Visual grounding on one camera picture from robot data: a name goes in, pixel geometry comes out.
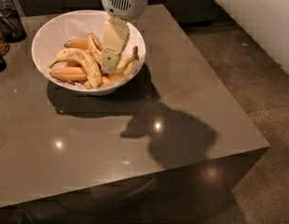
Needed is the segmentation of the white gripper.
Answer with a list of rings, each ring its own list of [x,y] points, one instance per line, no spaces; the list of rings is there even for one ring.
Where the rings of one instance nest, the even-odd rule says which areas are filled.
[[[130,36],[127,21],[137,21],[145,11],[148,0],[102,0],[104,10],[111,16],[103,27],[102,70],[116,71]]]

